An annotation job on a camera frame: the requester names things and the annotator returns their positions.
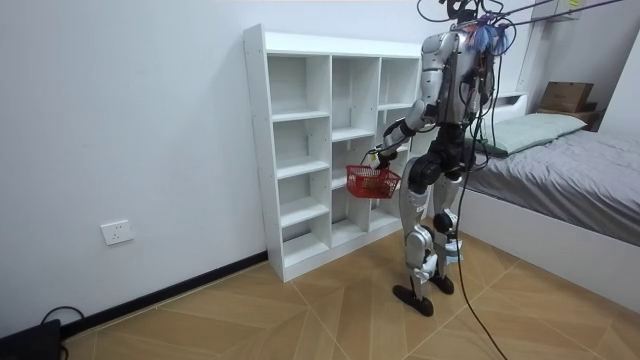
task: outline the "pillow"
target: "pillow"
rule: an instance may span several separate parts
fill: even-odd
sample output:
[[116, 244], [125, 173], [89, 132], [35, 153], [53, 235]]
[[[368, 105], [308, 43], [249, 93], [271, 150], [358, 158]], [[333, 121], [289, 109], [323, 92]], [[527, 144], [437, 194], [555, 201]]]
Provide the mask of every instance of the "pillow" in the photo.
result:
[[[491, 126], [485, 120], [483, 126], [484, 143], [487, 152], [497, 156], [508, 156], [537, 145], [544, 145], [562, 135], [580, 130], [586, 124], [572, 116], [556, 114], [531, 114], [494, 125], [495, 146]], [[466, 134], [466, 142], [471, 145], [471, 129]]]
[[522, 116], [519, 119], [535, 122], [544, 126], [555, 126], [558, 131], [557, 137], [571, 134], [587, 125], [584, 121], [578, 118], [560, 114], [531, 114]]

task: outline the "white wall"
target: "white wall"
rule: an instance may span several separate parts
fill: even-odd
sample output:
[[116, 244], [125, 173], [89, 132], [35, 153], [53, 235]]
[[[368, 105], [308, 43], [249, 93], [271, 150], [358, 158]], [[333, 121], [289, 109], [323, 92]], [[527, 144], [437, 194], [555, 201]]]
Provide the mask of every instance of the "white wall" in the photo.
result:
[[[591, 0], [589, 3], [604, 2]], [[640, 29], [640, 1], [625, 0], [582, 12], [579, 20], [546, 25], [539, 51], [544, 57], [532, 81], [531, 105], [537, 108], [549, 81], [594, 83], [589, 101], [606, 108]]]
[[635, 45], [629, 54], [599, 132], [635, 139], [640, 136], [640, 121], [637, 116], [639, 79], [640, 36], [636, 38]]
[[[414, 2], [0, 3], [0, 336], [265, 249], [242, 48], [260, 22], [416, 43], [448, 26]], [[99, 226], [120, 219], [136, 239], [107, 248]]]

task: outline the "white bookshelf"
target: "white bookshelf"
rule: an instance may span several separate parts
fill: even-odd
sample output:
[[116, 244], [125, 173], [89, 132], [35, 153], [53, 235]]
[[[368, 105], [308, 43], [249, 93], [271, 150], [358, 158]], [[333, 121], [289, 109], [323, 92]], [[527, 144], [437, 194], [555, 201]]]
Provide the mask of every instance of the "white bookshelf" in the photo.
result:
[[[353, 197], [357, 165], [418, 93], [420, 45], [244, 32], [269, 261], [284, 281], [401, 228], [397, 194]], [[410, 144], [392, 171], [402, 174]]]

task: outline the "black device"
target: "black device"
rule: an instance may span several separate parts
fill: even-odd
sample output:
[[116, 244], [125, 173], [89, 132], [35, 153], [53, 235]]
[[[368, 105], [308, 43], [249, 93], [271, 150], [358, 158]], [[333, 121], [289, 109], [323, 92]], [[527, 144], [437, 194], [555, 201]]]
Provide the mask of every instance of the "black device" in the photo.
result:
[[60, 320], [0, 339], [0, 360], [60, 360]]

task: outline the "gray bedsheet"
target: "gray bedsheet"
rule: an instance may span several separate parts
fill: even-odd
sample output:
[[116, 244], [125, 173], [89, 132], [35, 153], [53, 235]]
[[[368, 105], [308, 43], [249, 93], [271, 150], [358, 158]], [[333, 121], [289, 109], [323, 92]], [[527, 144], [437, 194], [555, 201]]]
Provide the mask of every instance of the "gray bedsheet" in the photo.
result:
[[468, 187], [640, 246], [640, 141], [578, 131], [492, 159]]

